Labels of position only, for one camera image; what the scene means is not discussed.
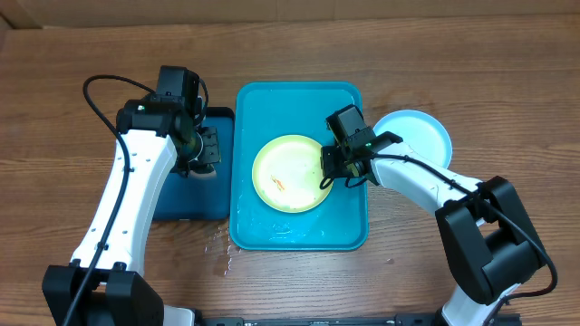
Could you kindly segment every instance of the wooden table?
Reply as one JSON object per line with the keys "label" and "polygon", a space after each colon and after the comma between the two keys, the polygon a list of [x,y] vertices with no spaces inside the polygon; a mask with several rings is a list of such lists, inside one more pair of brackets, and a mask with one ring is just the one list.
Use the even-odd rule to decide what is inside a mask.
{"label": "wooden table", "polygon": [[[109,176],[113,137],[82,82],[115,73],[154,87],[162,64],[199,73],[216,106],[234,108],[252,81],[346,80],[369,123],[433,115],[453,139],[451,168],[513,182],[558,267],[554,293],[503,312],[526,325],[580,319],[580,16],[9,31],[0,43],[0,324],[53,324],[44,271],[68,263]],[[91,92],[111,118],[142,95],[116,81]],[[437,310],[455,283],[434,219],[378,187],[369,212],[369,239],[349,253],[240,251],[227,222],[154,224],[145,278],[206,316]],[[543,269],[523,289],[548,283]]]}

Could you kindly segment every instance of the light blue plate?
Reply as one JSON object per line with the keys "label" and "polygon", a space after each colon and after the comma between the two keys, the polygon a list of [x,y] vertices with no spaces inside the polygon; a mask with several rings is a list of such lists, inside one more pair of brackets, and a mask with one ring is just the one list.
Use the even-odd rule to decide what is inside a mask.
{"label": "light blue plate", "polygon": [[429,114],[417,110],[398,110],[374,125],[377,135],[390,131],[401,136],[412,149],[431,162],[448,168],[453,156],[451,138],[445,127]]}
{"label": "light blue plate", "polygon": [[348,82],[253,82],[237,95],[229,232],[248,250],[354,250],[369,234],[366,185],[354,189],[337,180],[330,195],[303,213],[279,212],[264,203],[252,184],[259,150],[275,138],[303,135],[323,146],[334,143],[325,119],[343,107],[362,107]]}

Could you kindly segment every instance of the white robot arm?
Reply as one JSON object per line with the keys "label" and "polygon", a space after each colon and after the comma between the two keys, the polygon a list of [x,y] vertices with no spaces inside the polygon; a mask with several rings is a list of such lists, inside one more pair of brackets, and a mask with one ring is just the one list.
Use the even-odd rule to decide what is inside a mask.
{"label": "white robot arm", "polygon": [[[88,96],[88,84],[98,79],[129,82],[150,94],[127,101],[115,128]],[[205,102],[198,95],[199,86]],[[216,129],[201,126],[208,106],[205,83],[186,68],[162,66],[156,91],[111,75],[91,77],[83,91],[115,133],[117,149],[101,203],[81,245],[68,266],[51,265],[44,275],[43,293],[54,321],[65,326],[193,326],[199,316],[163,305],[142,276],[151,220],[169,172],[210,172],[211,164],[220,161]],[[204,139],[212,150],[205,150]],[[99,284],[107,285],[104,293],[94,291]]]}
{"label": "white robot arm", "polygon": [[[391,144],[379,151],[379,154],[408,156],[422,161],[438,170],[442,175],[455,180],[458,185],[469,191],[477,191],[480,180],[473,177],[463,177],[457,173],[442,168],[415,152],[404,141]],[[399,159],[376,158],[372,161],[372,173],[381,186],[393,189],[415,204],[435,216],[435,212],[450,200],[460,200],[465,194],[444,183],[425,168],[409,161]],[[477,220],[477,226],[485,224],[483,218]],[[456,287],[451,299],[445,303],[441,316],[449,326],[481,326],[483,321],[494,311],[499,300],[512,293],[519,286],[513,284],[507,288],[497,300],[491,304],[480,304],[469,298],[459,286]]]}
{"label": "white robot arm", "polygon": [[[338,110],[326,122],[335,144],[322,148],[321,188],[339,177],[345,177],[349,187],[350,178],[362,177],[398,191],[436,217],[449,268],[458,282],[440,310],[440,325],[487,326],[506,300],[545,294],[556,287],[556,268],[507,180],[494,177],[481,182],[442,168],[389,131],[375,135],[354,105]],[[484,237],[479,226],[497,220],[499,229]],[[553,276],[548,288],[511,294],[545,264]]]}
{"label": "white robot arm", "polygon": [[[156,91],[113,77],[101,78],[130,82],[150,94],[125,104],[116,129],[100,115],[118,137],[111,175],[70,264],[47,269],[44,297],[58,325],[194,326],[199,316],[188,309],[164,306],[142,275],[152,216],[168,174],[188,174],[196,167],[208,171],[210,164],[219,161],[219,154],[214,153],[218,150],[204,150],[204,139],[216,138],[215,129],[200,126],[207,101],[203,103],[198,96],[198,86],[204,88],[206,99],[207,90],[194,72],[182,67],[161,67]],[[86,93],[90,80],[85,83],[85,97],[99,115]],[[322,149],[325,178],[321,187],[339,177],[347,181],[365,177],[402,193],[436,217],[449,268],[458,282],[451,300],[441,308],[438,325],[483,325],[544,264],[556,279],[515,189],[505,179],[481,182],[439,167],[390,132],[376,136],[353,105],[337,111],[327,123],[336,143]],[[128,171],[118,218],[107,229]],[[500,211],[512,216],[513,222]],[[495,222],[498,216],[503,216],[503,225],[483,238],[478,227]],[[107,284],[105,293],[94,292],[99,283]]]}

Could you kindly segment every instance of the food crumb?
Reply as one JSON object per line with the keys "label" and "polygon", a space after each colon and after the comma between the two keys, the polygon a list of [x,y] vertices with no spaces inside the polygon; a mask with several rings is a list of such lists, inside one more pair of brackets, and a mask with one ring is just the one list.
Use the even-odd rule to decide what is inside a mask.
{"label": "food crumb", "polygon": [[278,180],[276,177],[274,176],[270,176],[270,178],[272,178],[272,181],[274,181],[274,183],[276,184],[276,186],[278,187],[278,190],[280,191],[284,191],[285,187],[282,184],[282,181]]}

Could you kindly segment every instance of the blue tray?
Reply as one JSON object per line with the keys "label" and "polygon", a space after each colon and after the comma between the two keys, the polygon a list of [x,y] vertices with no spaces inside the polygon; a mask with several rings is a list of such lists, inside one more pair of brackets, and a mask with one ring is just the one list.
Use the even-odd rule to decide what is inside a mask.
{"label": "blue tray", "polygon": [[230,235],[248,250],[354,250],[369,234],[366,185],[334,183],[319,206],[297,214],[264,203],[252,184],[258,151],[277,137],[303,135],[332,145],[325,119],[343,107],[362,107],[348,82],[253,82],[237,95]]}
{"label": "blue tray", "polygon": [[217,128],[221,161],[215,173],[184,178],[169,173],[153,214],[154,221],[183,219],[225,219],[229,215],[234,147],[234,112],[229,108],[208,108],[203,126]]}

